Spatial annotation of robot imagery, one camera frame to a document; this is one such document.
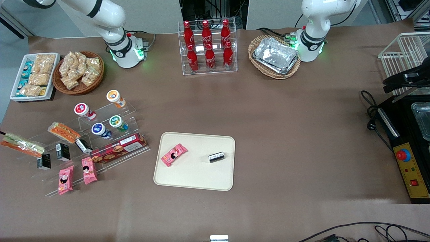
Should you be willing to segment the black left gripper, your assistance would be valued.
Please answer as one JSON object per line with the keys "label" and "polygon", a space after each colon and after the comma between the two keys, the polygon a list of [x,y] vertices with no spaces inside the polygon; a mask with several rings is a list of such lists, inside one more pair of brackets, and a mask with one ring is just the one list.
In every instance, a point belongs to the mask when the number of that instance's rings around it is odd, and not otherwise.
{"label": "black left gripper", "polygon": [[386,78],[383,81],[385,85],[385,93],[402,94],[412,88],[421,88],[429,86],[430,83],[430,67],[418,66],[410,70],[397,73]]}

